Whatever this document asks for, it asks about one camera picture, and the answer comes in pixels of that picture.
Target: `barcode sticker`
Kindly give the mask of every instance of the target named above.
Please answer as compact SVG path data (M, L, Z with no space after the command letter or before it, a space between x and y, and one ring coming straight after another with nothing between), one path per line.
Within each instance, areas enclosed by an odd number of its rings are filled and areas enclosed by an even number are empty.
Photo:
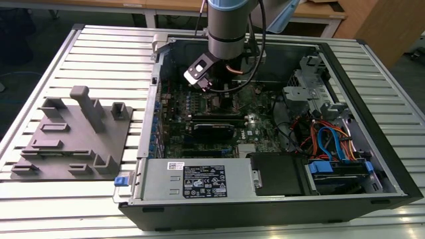
M184 162L168 162L168 170L183 170L186 166Z

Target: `black cable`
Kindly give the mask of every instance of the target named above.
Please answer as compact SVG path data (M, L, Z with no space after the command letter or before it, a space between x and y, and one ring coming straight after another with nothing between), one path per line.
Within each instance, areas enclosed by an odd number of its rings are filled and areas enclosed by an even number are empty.
M171 18L171 19L178 19L178 18L180 18L182 16L175 16L175 17L172 17L172 16L170 16L170 15L167 15L166 16L166 18Z
M291 122L280 122L276 127L281 126L283 124L291 124Z
M188 25L191 20L192 20L192 16L190 16L187 23L180 27L180 29L183 29Z
M250 19L250 22L248 22L250 38L252 38L254 41L255 41L255 34L254 34L254 28L252 28L251 14L250 14L250 18L248 18L248 19ZM248 70L247 72L244 72L243 74L240 74L240 76L248 75L248 74L252 72L254 68L255 68L255 64L251 66L251 68L250 68L250 70Z
M275 107L276 107L276 102L277 102L279 95L280 95L280 92L276 94L273 105L272 105L272 108L271 108L271 115L272 115L273 119L275 119L273 115L275 115Z
M255 68L254 68L251 77L250 77L248 81L247 81L244 84L242 84L240 86L235 87L234 89L228 89L228 90L215 90L215 89L210 89L211 92L215 92L215 93L230 93L230 92L239 91L242 88L244 88L244 87L250 84L250 82L251 82L252 79L254 79L255 74L258 73L259 66L260 66L260 63L262 63L263 54L264 54L264 49L266 49L266 32L267 32L267 30L266 30L266 10L264 10L263 0L259 0L259 3L260 3L262 21L263 21L263 42L262 42L262 51L260 51L258 63L256 63L256 65L255 65Z
M202 17L203 17L203 11L204 11L204 0L203 0L203 6L202 6L202 9L200 9L200 15L199 15L199 19L198 19L198 24L195 25L195 36L198 35L198 32L199 32L199 25L200 25L200 20L202 20Z
M296 150L297 150L300 153L307 154L307 153L304 152L304 150L300 148L297 142L293 141L293 139L291 138L291 136L287 135L287 134L284 133L284 131L283 131L279 127L276 127L276 128L277 128L277 131L280 132L280 134L281 134L283 136L285 136L285 138L289 140L288 149L289 149L291 144L292 144L292 145L295 146Z
M283 123L283 122L281 122L281 123ZM280 123L280 124L281 124L281 123ZM293 130L289 132L289 135L288 135L288 136L289 136L289 138L291 138L292 134L293 134ZM300 148L301 148L301 147L300 147ZM289 149L291 149L291 144L288 144L287 151L289 151Z

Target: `white sticker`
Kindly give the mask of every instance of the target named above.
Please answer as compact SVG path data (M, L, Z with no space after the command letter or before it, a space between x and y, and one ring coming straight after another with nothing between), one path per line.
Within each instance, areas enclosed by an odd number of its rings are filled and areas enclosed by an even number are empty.
M345 18L345 16L339 16L339 15L331 15L331 18Z
M124 3L123 6L135 6L135 7L142 7L142 4L130 4L130 3Z
M186 166L184 162L168 162L168 170L183 170Z

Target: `aluminum slotted table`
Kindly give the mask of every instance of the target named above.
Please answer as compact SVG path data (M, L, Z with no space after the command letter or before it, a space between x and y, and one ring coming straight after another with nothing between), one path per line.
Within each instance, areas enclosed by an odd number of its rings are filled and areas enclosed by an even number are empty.
M348 223L309 224L178 232L144 232L118 209L130 188L114 182L11 182L12 164L27 146L43 112L46 97L66 104L74 85L91 88L102 105L126 102L135 108L122 171L136 167L136 154L155 61L152 38L159 32L194 31L87 25L71 31L22 112L0 143L2 238L413 238L425 235L425 200L396 210L373 212ZM425 193L425 117L368 45L356 40L268 36L268 39L325 41L387 134L408 171ZM333 83L337 96L343 99Z

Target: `warning label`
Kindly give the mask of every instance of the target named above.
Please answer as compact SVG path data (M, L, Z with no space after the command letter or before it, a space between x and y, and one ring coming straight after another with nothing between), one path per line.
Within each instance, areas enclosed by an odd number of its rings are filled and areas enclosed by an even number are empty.
M184 197L227 197L224 165L184 167Z

